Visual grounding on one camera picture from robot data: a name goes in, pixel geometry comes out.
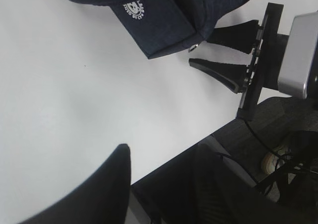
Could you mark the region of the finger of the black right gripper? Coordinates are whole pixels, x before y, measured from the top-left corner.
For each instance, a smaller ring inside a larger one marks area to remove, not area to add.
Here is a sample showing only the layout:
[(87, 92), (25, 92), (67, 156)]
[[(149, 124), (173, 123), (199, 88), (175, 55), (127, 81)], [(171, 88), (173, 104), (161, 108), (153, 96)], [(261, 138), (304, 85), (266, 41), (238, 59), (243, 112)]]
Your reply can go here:
[(250, 20), (233, 26), (215, 28), (208, 37), (207, 42), (250, 54), (255, 45), (258, 30), (258, 20)]
[(233, 93), (243, 93), (247, 85), (247, 66), (190, 58), (189, 65), (213, 77)]

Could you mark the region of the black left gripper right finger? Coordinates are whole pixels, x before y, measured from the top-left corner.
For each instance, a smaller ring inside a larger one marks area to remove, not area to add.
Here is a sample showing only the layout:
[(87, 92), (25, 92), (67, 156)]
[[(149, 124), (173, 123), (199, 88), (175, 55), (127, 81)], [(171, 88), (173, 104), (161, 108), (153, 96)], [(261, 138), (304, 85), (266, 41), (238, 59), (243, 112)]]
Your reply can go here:
[(273, 203), (206, 144), (160, 167), (160, 213), (168, 224), (271, 224)]

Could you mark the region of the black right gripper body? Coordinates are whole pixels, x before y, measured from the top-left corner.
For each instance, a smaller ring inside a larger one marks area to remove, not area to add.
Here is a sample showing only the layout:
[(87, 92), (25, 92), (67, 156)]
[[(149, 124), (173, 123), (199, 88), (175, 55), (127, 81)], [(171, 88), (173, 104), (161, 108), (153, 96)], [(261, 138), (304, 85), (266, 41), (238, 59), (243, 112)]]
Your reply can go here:
[(268, 3), (261, 26), (261, 40), (255, 49), (250, 70), (254, 72), (251, 83), (244, 91), (237, 118), (252, 120), (256, 111), (262, 89), (278, 90), (278, 74), (285, 54), (288, 35), (279, 34), (278, 28), (284, 6), (282, 4)]

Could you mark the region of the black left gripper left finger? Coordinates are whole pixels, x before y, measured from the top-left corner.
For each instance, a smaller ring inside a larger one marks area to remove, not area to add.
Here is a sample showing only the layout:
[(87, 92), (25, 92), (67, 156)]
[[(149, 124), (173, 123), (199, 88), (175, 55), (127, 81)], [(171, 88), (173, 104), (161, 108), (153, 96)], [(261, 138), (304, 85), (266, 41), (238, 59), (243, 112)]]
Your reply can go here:
[(84, 183), (26, 224), (123, 224), (129, 205), (131, 156), (120, 144)]

